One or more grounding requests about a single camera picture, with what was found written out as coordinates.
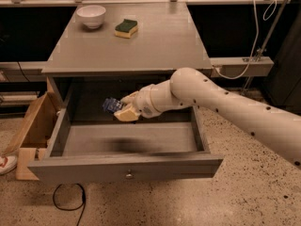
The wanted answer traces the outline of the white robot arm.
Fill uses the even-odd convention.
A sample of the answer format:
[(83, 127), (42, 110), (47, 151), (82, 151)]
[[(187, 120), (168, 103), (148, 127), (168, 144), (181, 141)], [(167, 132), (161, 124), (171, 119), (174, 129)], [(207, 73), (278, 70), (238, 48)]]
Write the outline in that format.
[(218, 113), (301, 169), (301, 117), (220, 88), (203, 73), (180, 68), (160, 84), (121, 99), (119, 121), (154, 118), (169, 110), (199, 106)]

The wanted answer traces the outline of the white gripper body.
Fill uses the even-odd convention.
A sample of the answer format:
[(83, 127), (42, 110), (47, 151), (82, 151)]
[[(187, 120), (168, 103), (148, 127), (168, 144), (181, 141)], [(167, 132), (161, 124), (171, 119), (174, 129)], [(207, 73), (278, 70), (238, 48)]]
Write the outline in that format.
[(161, 112), (153, 105), (151, 94), (157, 90), (154, 84), (142, 88), (135, 96), (133, 105), (135, 110), (144, 118), (158, 117)]

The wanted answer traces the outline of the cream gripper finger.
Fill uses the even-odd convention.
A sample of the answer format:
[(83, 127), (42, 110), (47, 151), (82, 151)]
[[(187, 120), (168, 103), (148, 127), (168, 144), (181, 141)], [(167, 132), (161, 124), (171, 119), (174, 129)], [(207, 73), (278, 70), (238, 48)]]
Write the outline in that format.
[(140, 112), (133, 105), (126, 105), (121, 110), (115, 112), (114, 116), (119, 121), (137, 121), (140, 117)]
[(123, 98), (121, 99), (121, 101), (122, 101), (124, 104), (126, 104), (126, 105), (127, 105), (127, 104), (131, 104), (131, 103), (133, 102), (133, 100), (135, 99), (135, 97), (137, 96), (137, 94), (138, 94), (138, 92), (135, 91), (135, 92), (133, 92), (133, 93), (131, 93), (131, 94), (129, 94), (129, 95), (123, 97)]

